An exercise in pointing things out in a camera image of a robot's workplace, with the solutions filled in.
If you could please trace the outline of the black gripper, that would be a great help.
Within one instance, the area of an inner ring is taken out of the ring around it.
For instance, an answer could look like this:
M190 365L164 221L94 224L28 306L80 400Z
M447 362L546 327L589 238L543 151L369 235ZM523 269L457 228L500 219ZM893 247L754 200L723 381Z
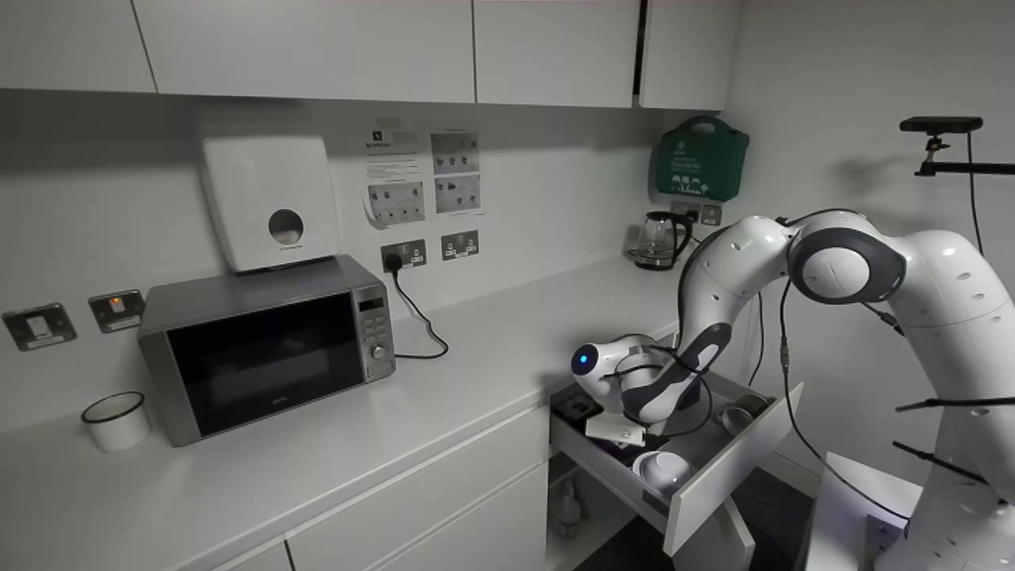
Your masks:
M607 443L614 443L614 448L642 448L644 443L644 436L647 429L624 420L623 414L597 414L586 420L586 436L594 441L607 441Z

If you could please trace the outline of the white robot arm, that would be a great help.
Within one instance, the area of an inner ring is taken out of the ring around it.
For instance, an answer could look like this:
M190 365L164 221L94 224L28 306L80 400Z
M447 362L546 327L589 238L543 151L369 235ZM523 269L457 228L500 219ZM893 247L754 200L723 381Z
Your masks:
M885 571L996 571L1015 554L1015 297L959 231L889 235L860 212L749 216L686 260L674 341L584 343L575 381L642 429L668 431L727 352L742 306L773 287L824 307L881 307L938 417L928 483Z

